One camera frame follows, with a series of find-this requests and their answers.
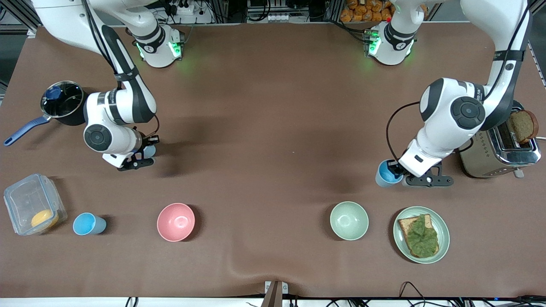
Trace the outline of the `white power strip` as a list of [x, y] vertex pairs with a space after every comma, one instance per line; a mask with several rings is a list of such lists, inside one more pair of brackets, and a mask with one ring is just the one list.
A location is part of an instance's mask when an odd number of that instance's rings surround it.
[[168, 5], [171, 16], [190, 16], [197, 11], [195, 0], [169, 0]]

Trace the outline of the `brown table cover mat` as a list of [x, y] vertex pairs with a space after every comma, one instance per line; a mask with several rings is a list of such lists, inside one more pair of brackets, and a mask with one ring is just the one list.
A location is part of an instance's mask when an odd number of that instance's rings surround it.
[[[157, 102], [156, 161], [117, 171], [56, 121], [10, 147], [41, 114], [43, 92], [70, 80], [91, 93], [115, 87], [102, 56], [45, 29], [27, 39], [0, 106], [0, 297], [240, 296], [283, 281], [304, 297], [394, 297], [405, 281], [428, 297], [546, 295], [546, 159], [489, 180], [443, 160], [447, 188], [382, 188], [392, 157], [386, 123], [437, 78], [486, 83], [492, 40], [470, 23], [426, 23], [411, 54], [386, 67], [332, 24], [199, 26], [184, 58], [154, 69], [116, 29]], [[32, 174], [56, 185], [67, 218], [37, 235], [15, 233], [4, 191]], [[340, 239], [330, 212], [351, 201], [368, 213], [359, 240]], [[195, 214], [191, 235], [157, 231], [172, 203]], [[396, 246], [396, 216], [439, 214], [449, 249], [416, 264]], [[99, 235], [73, 222], [104, 218]]]

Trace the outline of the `beige chrome toaster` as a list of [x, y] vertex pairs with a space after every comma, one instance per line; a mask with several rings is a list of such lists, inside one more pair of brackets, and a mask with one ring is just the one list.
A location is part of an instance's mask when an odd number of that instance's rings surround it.
[[519, 144], [508, 121], [491, 130], [479, 131], [471, 140], [470, 148], [460, 154], [470, 177], [484, 179], [512, 174], [522, 179], [523, 168], [537, 164], [542, 157], [537, 140]]

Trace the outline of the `clear plastic food container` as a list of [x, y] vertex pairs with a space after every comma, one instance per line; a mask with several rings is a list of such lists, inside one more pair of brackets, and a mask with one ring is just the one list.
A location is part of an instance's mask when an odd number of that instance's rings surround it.
[[[56, 185], [51, 179], [41, 174], [32, 174], [9, 186], [5, 189], [3, 198], [12, 227], [15, 233], [21, 236], [46, 232], [67, 218], [67, 212]], [[45, 209], [57, 212], [58, 222], [49, 228], [32, 227], [33, 216]]]

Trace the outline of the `metal table clamp bracket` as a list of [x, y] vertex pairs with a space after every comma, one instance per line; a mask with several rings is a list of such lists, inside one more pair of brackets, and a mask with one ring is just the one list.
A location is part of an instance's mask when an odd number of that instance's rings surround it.
[[268, 281], [266, 282], [266, 293], [261, 307], [283, 307], [283, 295], [287, 294], [287, 283], [283, 281]]

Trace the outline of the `pink bowl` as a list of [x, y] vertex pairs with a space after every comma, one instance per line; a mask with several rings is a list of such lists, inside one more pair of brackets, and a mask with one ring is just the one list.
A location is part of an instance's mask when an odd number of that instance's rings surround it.
[[162, 239], [178, 242], [191, 235], [195, 222], [195, 214], [188, 205], [172, 203], [159, 213], [157, 231]]

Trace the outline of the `pale green bowl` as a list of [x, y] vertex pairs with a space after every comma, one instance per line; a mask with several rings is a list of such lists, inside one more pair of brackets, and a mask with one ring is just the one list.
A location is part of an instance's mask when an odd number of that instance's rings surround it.
[[336, 204], [330, 212], [329, 222], [333, 232], [347, 241], [361, 239], [370, 225], [367, 211], [351, 201]]

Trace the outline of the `orange packaged snacks pile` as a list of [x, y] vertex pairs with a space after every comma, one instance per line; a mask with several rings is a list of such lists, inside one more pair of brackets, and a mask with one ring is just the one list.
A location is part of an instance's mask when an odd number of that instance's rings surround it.
[[345, 0], [340, 13], [340, 21], [373, 22], [390, 21], [396, 8], [389, 0]]

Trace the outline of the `brown bread slice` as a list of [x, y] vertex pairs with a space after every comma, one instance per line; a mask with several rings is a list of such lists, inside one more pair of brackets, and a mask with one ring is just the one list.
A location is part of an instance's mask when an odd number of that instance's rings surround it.
[[511, 113], [509, 122], [519, 144], [525, 144], [538, 135], [540, 128], [538, 120], [534, 113], [528, 110]]

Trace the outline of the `pale green plate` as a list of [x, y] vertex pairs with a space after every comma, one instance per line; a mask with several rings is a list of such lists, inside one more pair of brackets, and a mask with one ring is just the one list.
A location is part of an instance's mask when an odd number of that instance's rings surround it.
[[434, 264], [449, 249], [447, 224], [439, 214], [423, 206], [403, 209], [394, 221], [396, 246], [408, 260], [416, 264]]

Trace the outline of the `glass lid blue knob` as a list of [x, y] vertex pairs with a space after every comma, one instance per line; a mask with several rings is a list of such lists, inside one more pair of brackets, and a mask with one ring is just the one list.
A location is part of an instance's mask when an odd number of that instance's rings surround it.
[[50, 117], [68, 116], [84, 103], [85, 91], [73, 81], [59, 81], [49, 86], [41, 97], [41, 110]]

